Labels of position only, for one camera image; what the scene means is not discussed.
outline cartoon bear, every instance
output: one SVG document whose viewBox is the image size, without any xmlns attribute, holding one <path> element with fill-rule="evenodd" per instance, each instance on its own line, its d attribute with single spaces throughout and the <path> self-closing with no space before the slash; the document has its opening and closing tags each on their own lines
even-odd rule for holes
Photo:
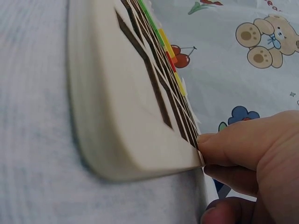
<svg viewBox="0 0 299 224">
<path fill-rule="evenodd" d="M 268 35 L 267 49 L 258 46 L 262 35 Z M 249 48 L 248 61 L 255 67 L 265 69 L 270 66 L 280 68 L 283 63 L 282 55 L 292 55 L 299 52 L 299 36 L 280 15 L 269 15 L 265 19 L 256 19 L 253 23 L 243 23 L 236 30 L 239 44 Z"/>
</svg>

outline finger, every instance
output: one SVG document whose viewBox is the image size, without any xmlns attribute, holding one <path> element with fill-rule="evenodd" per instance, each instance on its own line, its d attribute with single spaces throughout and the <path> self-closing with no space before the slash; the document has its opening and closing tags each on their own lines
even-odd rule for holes
<svg viewBox="0 0 299 224">
<path fill-rule="evenodd" d="M 201 134 L 198 138 L 197 138 L 197 143 L 204 143 L 206 141 L 208 141 L 211 137 L 213 137 L 214 133 L 208 133 L 208 134 Z"/>
<path fill-rule="evenodd" d="M 199 137 L 199 150 L 207 164 L 240 165 L 256 170 L 267 150 L 298 131 L 299 112 L 288 111 L 268 118 L 229 125 L 206 141 Z"/>
<path fill-rule="evenodd" d="M 238 197 L 213 201 L 201 218 L 201 224 L 250 224 L 255 203 Z"/>
<path fill-rule="evenodd" d="M 266 209 L 262 198 L 260 197 L 260 195 L 257 195 L 257 201 L 255 204 L 255 208 L 254 208 L 254 212 L 253 212 L 253 216 L 252 216 L 252 220 L 251 223 L 255 223 L 255 224 L 275 224 L 273 218 L 270 216 L 268 210 Z"/>
<path fill-rule="evenodd" d="M 258 183 L 255 171 L 240 166 L 222 167 L 218 165 L 208 165 L 204 171 L 207 175 L 228 185 L 236 192 L 253 197 L 257 196 Z"/>
</svg>

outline gray fabric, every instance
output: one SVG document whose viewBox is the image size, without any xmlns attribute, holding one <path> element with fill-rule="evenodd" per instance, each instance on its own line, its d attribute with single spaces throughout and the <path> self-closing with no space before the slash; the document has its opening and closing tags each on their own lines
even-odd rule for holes
<svg viewBox="0 0 299 224">
<path fill-rule="evenodd" d="M 112 184 L 72 136 L 66 0 L 0 0 L 0 223 L 198 223 L 201 169 Z"/>
</svg>

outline white plastic body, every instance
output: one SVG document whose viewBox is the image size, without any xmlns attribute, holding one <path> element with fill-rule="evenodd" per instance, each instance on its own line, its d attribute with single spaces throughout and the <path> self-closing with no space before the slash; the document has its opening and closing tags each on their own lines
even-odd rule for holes
<svg viewBox="0 0 299 224">
<path fill-rule="evenodd" d="M 173 129 L 163 122 L 143 59 L 120 30 L 115 10 L 133 29 L 120 0 L 70 2 L 70 96 L 83 157 L 115 181 L 203 166 L 198 150 L 175 131 L 166 98 Z"/>
</svg>

